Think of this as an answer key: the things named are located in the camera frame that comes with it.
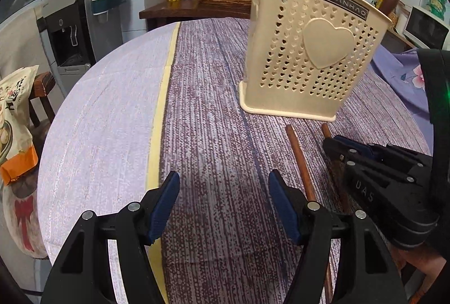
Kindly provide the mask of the right hand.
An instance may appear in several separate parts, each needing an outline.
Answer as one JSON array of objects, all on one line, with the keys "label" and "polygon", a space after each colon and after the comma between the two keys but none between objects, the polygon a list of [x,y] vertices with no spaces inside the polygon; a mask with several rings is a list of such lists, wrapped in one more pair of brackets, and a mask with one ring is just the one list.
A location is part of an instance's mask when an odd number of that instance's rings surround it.
[{"label": "right hand", "polygon": [[421,287],[411,296],[409,303],[418,303],[425,296],[446,264],[446,259],[426,243],[409,251],[390,245],[390,254],[399,274],[406,264],[425,274]]}]

